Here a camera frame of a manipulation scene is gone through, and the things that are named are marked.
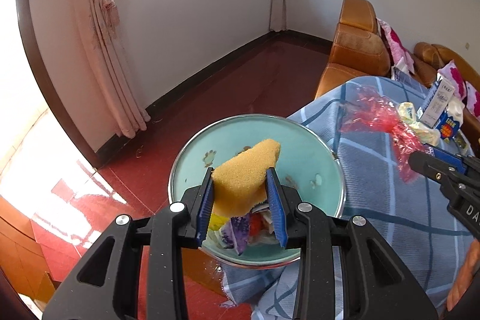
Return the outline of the person's right hand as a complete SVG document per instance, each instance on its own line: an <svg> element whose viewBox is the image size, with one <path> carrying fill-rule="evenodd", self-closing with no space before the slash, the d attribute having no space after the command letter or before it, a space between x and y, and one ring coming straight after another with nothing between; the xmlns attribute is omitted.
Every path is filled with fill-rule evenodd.
<svg viewBox="0 0 480 320"><path fill-rule="evenodd" d="M448 293L447 310L451 311L470 286L473 276L479 269L480 243L474 240L467 251L465 262Z"/></svg>

